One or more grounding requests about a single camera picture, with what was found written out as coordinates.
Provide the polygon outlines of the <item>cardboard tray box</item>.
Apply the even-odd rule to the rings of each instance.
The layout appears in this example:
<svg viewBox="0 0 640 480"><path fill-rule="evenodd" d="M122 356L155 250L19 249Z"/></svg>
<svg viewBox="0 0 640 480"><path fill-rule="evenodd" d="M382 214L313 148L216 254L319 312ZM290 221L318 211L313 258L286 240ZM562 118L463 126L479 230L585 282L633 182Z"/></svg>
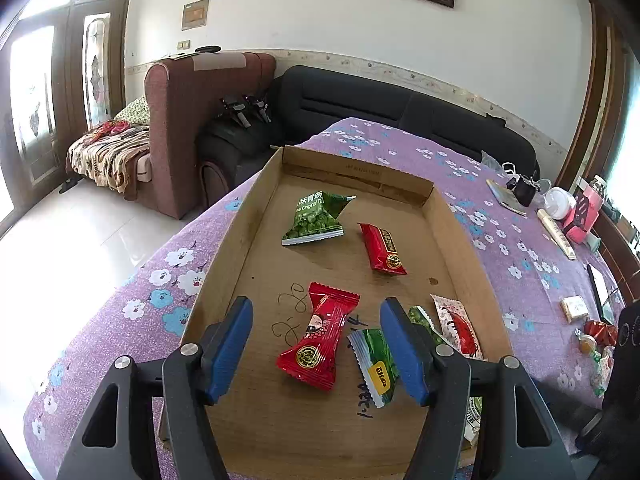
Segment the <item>cardboard tray box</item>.
<svg viewBox="0 0 640 480"><path fill-rule="evenodd" d="M338 217L344 235L283 246L298 201L324 191L355 195ZM359 223L392 234L407 274L372 270ZM294 286L312 282L356 292L356 322L378 324L384 299L434 309L432 295L457 299L484 357L511 352L484 266L461 224L429 180L342 156L281 148L258 174L205 275L183 340L197 341L232 301L253 305L253 327L229 391L206 410L232 474L253 479L399 479L427 411L404 388L390 405L364 400L352 350L337 350L335 386L308 386L277 367L311 316Z"/></svg>

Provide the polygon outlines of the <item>patterned blanket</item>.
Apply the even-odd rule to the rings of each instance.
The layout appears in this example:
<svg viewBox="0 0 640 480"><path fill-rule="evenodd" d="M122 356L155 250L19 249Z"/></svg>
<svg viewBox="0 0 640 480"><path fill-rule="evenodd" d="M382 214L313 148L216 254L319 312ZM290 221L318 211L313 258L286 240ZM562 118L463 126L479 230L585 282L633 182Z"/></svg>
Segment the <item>patterned blanket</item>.
<svg viewBox="0 0 640 480"><path fill-rule="evenodd" d="M126 200L135 200L138 197L137 164L142 156L149 154L148 126L104 122L68 148L65 169Z"/></svg>

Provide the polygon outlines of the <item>wooden glass door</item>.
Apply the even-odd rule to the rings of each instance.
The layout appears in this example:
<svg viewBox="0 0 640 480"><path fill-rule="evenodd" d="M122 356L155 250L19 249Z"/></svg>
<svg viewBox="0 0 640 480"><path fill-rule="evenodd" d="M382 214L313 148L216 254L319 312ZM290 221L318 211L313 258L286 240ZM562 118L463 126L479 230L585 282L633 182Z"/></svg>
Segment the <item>wooden glass door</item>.
<svg viewBox="0 0 640 480"><path fill-rule="evenodd" d="M129 0L22 0L1 36L1 229L66 178L70 144L125 101Z"/></svg>

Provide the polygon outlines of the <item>beige wafer snack pack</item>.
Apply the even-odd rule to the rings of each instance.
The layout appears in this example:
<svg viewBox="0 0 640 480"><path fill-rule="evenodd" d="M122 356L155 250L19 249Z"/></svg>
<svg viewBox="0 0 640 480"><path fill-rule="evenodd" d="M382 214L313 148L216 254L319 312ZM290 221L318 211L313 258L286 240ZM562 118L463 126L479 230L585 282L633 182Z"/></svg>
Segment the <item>beige wafer snack pack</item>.
<svg viewBox="0 0 640 480"><path fill-rule="evenodd" d="M582 296L565 297L560 301L560 307L569 323L589 318L589 309Z"/></svg>

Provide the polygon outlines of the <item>white red snack sachet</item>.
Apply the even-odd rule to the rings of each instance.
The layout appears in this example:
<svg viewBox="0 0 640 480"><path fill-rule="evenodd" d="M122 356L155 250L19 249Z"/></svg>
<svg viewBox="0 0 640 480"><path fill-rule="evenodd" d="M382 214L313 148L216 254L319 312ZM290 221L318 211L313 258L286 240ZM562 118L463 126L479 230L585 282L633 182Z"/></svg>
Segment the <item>white red snack sachet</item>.
<svg viewBox="0 0 640 480"><path fill-rule="evenodd" d="M474 327L458 300L432 295L438 315L440 333L462 356L482 360L484 353L477 339Z"/></svg>

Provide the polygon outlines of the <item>black sofa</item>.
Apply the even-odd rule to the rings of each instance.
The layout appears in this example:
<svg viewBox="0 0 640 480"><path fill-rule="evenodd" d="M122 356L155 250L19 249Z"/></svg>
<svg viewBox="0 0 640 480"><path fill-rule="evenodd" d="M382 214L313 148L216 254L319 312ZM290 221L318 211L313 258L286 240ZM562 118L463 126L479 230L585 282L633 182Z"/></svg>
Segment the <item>black sofa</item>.
<svg viewBox="0 0 640 480"><path fill-rule="evenodd" d="M404 130L475 160L486 153L497 162L512 162L521 174L540 176L533 144L504 119L394 84L296 65L270 84L267 103L274 136L282 143L302 143L353 117Z"/></svg>

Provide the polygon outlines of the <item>small green snack packet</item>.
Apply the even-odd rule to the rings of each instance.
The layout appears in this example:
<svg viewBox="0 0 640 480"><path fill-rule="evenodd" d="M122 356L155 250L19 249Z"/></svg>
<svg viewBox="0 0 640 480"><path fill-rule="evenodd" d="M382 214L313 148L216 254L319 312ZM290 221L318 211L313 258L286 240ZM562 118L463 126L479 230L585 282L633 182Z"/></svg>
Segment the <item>small green snack packet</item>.
<svg viewBox="0 0 640 480"><path fill-rule="evenodd" d="M399 374L382 330L356 330L347 339L371 400L376 408L385 408L393 400Z"/></svg>

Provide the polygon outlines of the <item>red portrait snack packet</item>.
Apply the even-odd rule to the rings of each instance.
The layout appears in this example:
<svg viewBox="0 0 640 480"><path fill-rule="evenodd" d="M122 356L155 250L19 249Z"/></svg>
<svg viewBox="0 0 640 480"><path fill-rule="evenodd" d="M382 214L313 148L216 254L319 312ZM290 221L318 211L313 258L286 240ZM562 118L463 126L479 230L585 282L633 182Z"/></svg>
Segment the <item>red portrait snack packet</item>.
<svg viewBox="0 0 640 480"><path fill-rule="evenodd" d="M330 391L336 381L336 356L342 330L358 307L356 292L312 282L308 287L311 317L304 336L294 347L282 352L277 367L286 374L322 391Z"/></svg>

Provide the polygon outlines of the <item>purple floral tablecloth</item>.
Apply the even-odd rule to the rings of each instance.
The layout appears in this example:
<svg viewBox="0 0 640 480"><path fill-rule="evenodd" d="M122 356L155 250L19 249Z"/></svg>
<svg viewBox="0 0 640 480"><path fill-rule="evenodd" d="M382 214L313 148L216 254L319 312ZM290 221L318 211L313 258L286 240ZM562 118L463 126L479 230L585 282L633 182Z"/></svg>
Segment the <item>purple floral tablecloth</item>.
<svg viewBox="0 0 640 480"><path fill-rule="evenodd" d="M578 246L576 259L567 259L534 214L512 214L495 201L488 182L500 181L501 174L442 142L347 118L313 136L306 148L431 180L473 243L526 370L582 402L597 403L593 362L578 351L560 302L577 295L592 300L588 269L603 268L601 256ZM245 193L232 191L168 240L55 361L24 415L26 445L44 478L58 473L81 415L116 356L150 360L175 349Z"/></svg>

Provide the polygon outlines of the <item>dark red foil snack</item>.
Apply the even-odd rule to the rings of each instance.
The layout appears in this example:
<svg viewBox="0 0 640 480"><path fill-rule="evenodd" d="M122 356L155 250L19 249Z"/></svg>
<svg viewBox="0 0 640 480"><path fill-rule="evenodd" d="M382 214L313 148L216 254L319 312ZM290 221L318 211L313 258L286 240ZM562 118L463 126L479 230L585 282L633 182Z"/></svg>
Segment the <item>dark red foil snack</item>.
<svg viewBox="0 0 640 480"><path fill-rule="evenodd" d="M615 347L617 344L617 327L598 320L585 322L584 333L591 336L599 347Z"/></svg>

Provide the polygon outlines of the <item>white round jar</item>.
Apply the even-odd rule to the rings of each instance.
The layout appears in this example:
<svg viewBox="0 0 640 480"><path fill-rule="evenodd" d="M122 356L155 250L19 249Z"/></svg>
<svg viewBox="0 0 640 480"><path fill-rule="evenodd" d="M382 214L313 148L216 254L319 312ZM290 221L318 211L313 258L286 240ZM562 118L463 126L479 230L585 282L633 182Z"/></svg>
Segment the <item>white round jar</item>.
<svg viewBox="0 0 640 480"><path fill-rule="evenodd" d="M554 220L564 220L576 207L576 198L557 186L549 188L542 197L544 210Z"/></svg>

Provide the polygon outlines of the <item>green peas snack packet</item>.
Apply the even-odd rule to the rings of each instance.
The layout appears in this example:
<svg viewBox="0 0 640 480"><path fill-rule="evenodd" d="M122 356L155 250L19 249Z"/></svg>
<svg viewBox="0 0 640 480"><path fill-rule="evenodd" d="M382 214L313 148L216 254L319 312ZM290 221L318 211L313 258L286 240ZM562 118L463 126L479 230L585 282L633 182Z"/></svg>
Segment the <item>green peas snack packet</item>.
<svg viewBox="0 0 640 480"><path fill-rule="evenodd" d="M283 246L330 240L344 235L338 217L356 198L324 191L312 193L298 201L292 226L282 237Z"/></svg>

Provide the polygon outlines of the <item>small wall plaque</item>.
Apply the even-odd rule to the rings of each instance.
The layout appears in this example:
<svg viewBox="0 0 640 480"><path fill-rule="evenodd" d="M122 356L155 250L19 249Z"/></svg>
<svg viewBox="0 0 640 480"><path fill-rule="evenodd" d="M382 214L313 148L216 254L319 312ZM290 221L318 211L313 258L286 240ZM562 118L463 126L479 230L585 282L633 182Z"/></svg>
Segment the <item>small wall plaque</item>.
<svg viewBox="0 0 640 480"><path fill-rule="evenodd" d="M183 6L181 29L190 30L207 24L209 0L198 0Z"/></svg>

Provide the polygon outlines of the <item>olive notebook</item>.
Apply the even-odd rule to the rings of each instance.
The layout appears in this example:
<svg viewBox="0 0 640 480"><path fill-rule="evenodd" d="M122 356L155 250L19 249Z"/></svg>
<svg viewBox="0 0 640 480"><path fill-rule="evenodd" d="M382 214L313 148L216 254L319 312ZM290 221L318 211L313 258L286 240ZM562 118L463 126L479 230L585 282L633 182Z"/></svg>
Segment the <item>olive notebook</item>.
<svg viewBox="0 0 640 480"><path fill-rule="evenodd" d="M489 191L495 197L495 200L498 204L500 204L507 210L512 211L514 214L519 214L522 217L527 216L526 208L518 202L518 199L508 188L505 188L504 186L491 179L487 179L486 183L488 185Z"/></svg>

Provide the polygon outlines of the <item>red black-label snack bar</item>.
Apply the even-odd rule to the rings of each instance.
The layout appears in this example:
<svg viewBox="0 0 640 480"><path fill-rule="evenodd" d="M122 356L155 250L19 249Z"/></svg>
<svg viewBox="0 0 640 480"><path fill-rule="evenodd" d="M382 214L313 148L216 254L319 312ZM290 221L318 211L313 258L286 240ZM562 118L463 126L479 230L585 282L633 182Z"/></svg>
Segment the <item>red black-label snack bar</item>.
<svg viewBox="0 0 640 480"><path fill-rule="evenodd" d="M390 275L406 275L390 231L366 222L360 222L359 226L371 269Z"/></svg>

